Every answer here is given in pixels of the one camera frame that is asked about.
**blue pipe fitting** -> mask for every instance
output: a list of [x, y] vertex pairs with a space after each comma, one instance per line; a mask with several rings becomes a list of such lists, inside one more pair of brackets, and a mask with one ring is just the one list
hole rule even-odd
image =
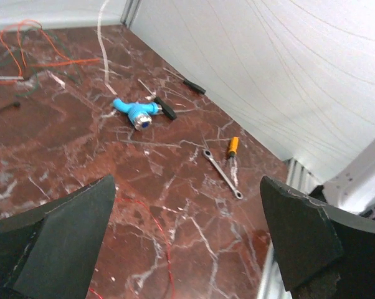
[[143, 130], [150, 126], [151, 117], [159, 111], [156, 103], [139, 104], [139, 103], [124, 103], [120, 98], [113, 101], [113, 107], [118, 111], [126, 113], [137, 130]]

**red marble surface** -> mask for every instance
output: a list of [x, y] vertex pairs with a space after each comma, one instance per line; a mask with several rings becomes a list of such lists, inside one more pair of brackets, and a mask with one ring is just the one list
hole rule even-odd
[[[94, 29], [56, 34], [74, 57], [101, 57]], [[39, 88], [19, 99], [19, 109], [0, 114], [0, 219], [111, 173], [116, 203], [91, 284], [104, 299], [171, 298], [163, 236], [144, 207], [124, 199], [143, 201], [163, 226], [175, 298], [255, 298], [269, 242], [259, 182], [265, 174], [284, 180], [286, 167], [207, 97], [167, 74], [162, 68], [169, 65], [128, 29], [111, 26], [103, 34], [119, 97], [147, 102], [140, 78], [178, 111], [178, 119], [154, 116], [152, 126], [139, 132], [126, 115], [111, 115], [113, 96], [103, 84], [102, 64], [78, 67], [81, 84], [54, 73], [65, 88], [40, 70]], [[17, 45], [14, 34], [6, 39]], [[31, 61], [56, 57], [36, 32], [27, 35], [24, 47]], [[12, 64], [0, 74], [16, 70]], [[73, 67], [61, 70], [76, 75]], [[34, 83], [33, 76], [0, 86], [0, 107]], [[240, 137], [243, 201], [201, 153], [209, 148], [229, 174], [224, 157], [233, 136]]]

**wrench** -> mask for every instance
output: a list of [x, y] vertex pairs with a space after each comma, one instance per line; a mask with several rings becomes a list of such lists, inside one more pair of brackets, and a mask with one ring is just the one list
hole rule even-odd
[[207, 160], [209, 160], [211, 162], [212, 165], [214, 165], [214, 167], [218, 170], [219, 174], [224, 178], [225, 182], [229, 185], [229, 187], [231, 188], [231, 190], [233, 191], [233, 193], [235, 194], [235, 197], [237, 199], [242, 199], [243, 198], [243, 194], [236, 189], [235, 185], [233, 185], [233, 183], [230, 181], [230, 179], [226, 176], [226, 174], [224, 173], [224, 171], [221, 169], [221, 167], [219, 167], [219, 165], [216, 163], [216, 161], [214, 160], [214, 157], [212, 156], [211, 152], [208, 150], [208, 149], [204, 149], [202, 151], [202, 154], [204, 155], [204, 157], [206, 157]]

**white wall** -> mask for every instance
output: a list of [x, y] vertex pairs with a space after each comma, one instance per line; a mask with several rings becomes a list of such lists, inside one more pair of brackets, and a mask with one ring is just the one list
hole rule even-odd
[[[0, 30], [7, 25], [34, 19], [45, 28], [94, 26], [103, 0], [0, 0]], [[119, 24], [126, 0], [110, 0], [103, 25]]]
[[375, 0], [144, 0], [131, 29], [321, 181], [375, 138]]

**red cable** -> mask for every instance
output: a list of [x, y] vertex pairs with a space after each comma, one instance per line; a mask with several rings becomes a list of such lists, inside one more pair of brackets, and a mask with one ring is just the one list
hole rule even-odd
[[[135, 202], [137, 204], [140, 204], [141, 206], [143, 206], [147, 211], [148, 213], [150, 214], [151, 218], [153, 218], [154, 222], [157, 224], [157, 227], [158, 229], [160, 230], [160, 232], [163, 234], [164, 236], [164, 241], [167, 245], [167, 264], [168, 264], [168, 276], [169, 276], [169, 282], [171, 283], [171, 288], [172, 288], [172, 293], [171, 293], [171, 299], [175, 299], [175, 283], [174, 283], [174, 277], [173, 277], [173, 273], [171, 271], [171, 244], [168, 242], [168, 239], [167, 239], [167, 236], [163, 230], [163, 228], [161, 227], [161, 224], [158, 222], [158, 220], [155, 218], [155, 216], [150, 212], [150, 209], [149, 207], [142, 201], [132, 201], [131, 199], [125, 199], [126, 201], [129, 201], [129, 202]], [[92, 288], [89, 288], [89, 290], [94, 293], [97, 297], [99, 297], [99, 299], [103, 299], [102, 296], [100, 296], [94, 289]]]

